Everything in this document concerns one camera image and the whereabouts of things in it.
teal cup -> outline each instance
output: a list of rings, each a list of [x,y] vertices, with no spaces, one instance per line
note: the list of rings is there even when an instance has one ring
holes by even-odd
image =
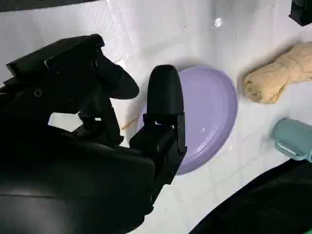
[[[275,148],[284,155],[297,161],[312,162],[312,126],[284,118],[275,125],[272,139]]]

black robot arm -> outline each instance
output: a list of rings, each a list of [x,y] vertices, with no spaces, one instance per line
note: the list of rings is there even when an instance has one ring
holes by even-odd
[[[14,77],[0,89],[0,233],[127,233],[176,175],[187,151],[176,69],[153,70],[144,127],[120,147],[110,98],[139,89],[102,46],[99,35],[62,39],[7,65]],[[54,112],[79,113],[83,124],[48,126]]]

lavender plastic plate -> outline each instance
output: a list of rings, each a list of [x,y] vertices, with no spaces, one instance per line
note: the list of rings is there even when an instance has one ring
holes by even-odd
[[[236,88],[224,72],[194,67],[180,71],[179,75],[188,151],[177,173],[185,174],[205,164],[223,146],[234,126],[238,101]],[[139,129],[143,126],[142,115]]]

beige towel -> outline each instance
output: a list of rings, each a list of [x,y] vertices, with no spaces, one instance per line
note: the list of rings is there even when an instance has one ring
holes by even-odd
[[[244,95],[260,103],[276,103],[292,83],[312,79],[312,41],[296,45],[274,63],[250,73],[243,80]]]

white tile surface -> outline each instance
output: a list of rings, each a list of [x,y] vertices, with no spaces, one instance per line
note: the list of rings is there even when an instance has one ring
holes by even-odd
[[[312,25],[300,27],[288,15],[290,0],[100,0],[58,8],[0,13],[0,81],[8,62],[57,39],[99,33],[105,55],[136,80],[140,95],[113,100],[120,126],[138,117],[154,66],[178,69],[206,65],[226,71],[240,91],[248,71],[272,61],[298,41],[312,40]],[[155,210],[134,234],[187,234],[207,213],[266,170],[287,160],[269,135],[283,117],[312,124],[312,83],[289,87],[275,105],[239,95],[234,130],[206,165],[178,176],[164,188]],[[77,117],[53,116],[72,129]],[[136,124],[122,131],[123,143]]]

